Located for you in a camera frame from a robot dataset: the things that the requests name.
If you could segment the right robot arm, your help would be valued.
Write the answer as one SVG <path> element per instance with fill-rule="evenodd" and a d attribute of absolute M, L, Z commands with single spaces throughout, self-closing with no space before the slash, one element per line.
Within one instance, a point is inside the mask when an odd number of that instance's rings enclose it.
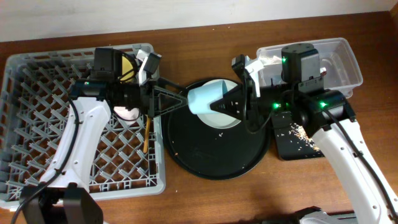
<path fill-rule="evenodd" d="M 310 43 L 281 50 L 281 84 L 260 86 L 265 60 L 241 54 L 231 68 L 242 83 L 211 103 L 256 134 L 271 117 L 288 111 L 321 150 L 338 176 L 359 223 L 397 223 L 397 195 L 372 157 L 356 115 L 338 90 L 324 87 L 318 50 Z"/>

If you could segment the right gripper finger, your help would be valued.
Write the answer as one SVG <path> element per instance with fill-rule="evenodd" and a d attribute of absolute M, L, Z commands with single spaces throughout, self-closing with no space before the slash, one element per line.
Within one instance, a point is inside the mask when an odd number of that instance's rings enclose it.
<path fill-rule="evenodd" d="M 212 102 L 210 109 L 242 121 L 244 118 L 244 100 L 245 97 L 241 93 L 227 93 L 220 100 Z"/>
<path fill-rule="evenodd" d="M 226 82 L 226 93 L 223 94 L 224 97 L 229 95 L 245 96 L 247 95 L 247 85 L 243 83 L 236 82 Z"/>

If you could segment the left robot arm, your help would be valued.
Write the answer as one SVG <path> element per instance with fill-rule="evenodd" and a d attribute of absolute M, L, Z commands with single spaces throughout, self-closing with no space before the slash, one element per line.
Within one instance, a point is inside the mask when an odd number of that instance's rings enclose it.
<path fill-rule="evenodd" d="M 97 48 L 94 66 L 72 86 L 67 124 L 56 153 L 36 187 L 22 189 L 12 221 L 103 223 L 90 195 L 91 166 L 98 141 L 115 107 L 156 118 L 187 105 L 188 90 L 156 74 L 161 55 Z"/>

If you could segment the wooden chopstick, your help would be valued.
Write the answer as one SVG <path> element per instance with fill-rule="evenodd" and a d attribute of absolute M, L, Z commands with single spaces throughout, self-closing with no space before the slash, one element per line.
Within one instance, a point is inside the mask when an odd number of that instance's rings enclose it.
<path fill-rule="evenodd" d="M 145 129 L 145 139 L 144 139 L 144 147 L 143 147 L 143 153 L 146 154 L 149 149 L 149 136 L 150 136 L 150 126 L 151 126 L 151 118 L 149 116 L 146 116 L 146 129 Z"/>

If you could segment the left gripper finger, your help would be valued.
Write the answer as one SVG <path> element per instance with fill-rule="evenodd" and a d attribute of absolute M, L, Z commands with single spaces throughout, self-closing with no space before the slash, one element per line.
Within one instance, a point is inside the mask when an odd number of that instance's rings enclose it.
<path fill-rule="evenodd" d="M 166 78 L 160 77 L 156 81 L 155 93 L 165 93 L 169 95 L 187 95 L 188 90 L 184 86 L 174 83 Z"/>
<path fill-rule="evenodd" d="M 187 106 L 187 104 L 186 96 L 155 86 L 153 89 L 152 117 L 162 116 Z"/>

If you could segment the food scraps with rice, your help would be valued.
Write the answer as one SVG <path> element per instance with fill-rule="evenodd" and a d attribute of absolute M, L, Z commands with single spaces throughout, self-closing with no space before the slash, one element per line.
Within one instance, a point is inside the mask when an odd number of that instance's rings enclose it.
<path fill-rule="evenodd" d="M 286 127 L 276 131 L 276 139 L 284 148 L 292 148 L 293 151 L 309 150 L 320 152 L 320 148 L 308 137 L 304 128 L 296 123 L 290 123 Z"/>

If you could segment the yellow bowl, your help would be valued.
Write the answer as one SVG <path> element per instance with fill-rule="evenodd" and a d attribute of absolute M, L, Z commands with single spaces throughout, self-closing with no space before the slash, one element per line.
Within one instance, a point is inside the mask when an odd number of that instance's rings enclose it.
<path fill-rule="evenodd" d="M 135 59 L 130 59 L 125 56 L 122 56 L 122 75 L 119 79 L 120 82 L 129 82 L 131 81 L 137 70 L 137 63 Z"/>

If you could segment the blue cup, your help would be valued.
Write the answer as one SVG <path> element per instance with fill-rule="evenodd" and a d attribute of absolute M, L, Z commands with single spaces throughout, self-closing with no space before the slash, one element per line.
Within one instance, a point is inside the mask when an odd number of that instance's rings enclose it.
<path fill-rule="evenodd" d="M 207 85 L 202 85 L 188 92 L 187 100 L 189 110 L 193 114 L 217 114 L 210 105 L 223 98 L 228 92 L 224 80 L 216 80 Z"/>

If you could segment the pink cup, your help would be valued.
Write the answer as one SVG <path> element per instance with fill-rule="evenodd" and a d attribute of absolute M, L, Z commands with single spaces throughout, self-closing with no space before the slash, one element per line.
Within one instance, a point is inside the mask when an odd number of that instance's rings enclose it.
<path fill-rule="evenodd" d="M 122 106 L 115 106 L 114 115 L 118 119 L 118 121 L 122 121 L 130 126 L 136 123 L 141 114 L 139 109 L 137 108 L 128 110 L 127 108 Z"/>

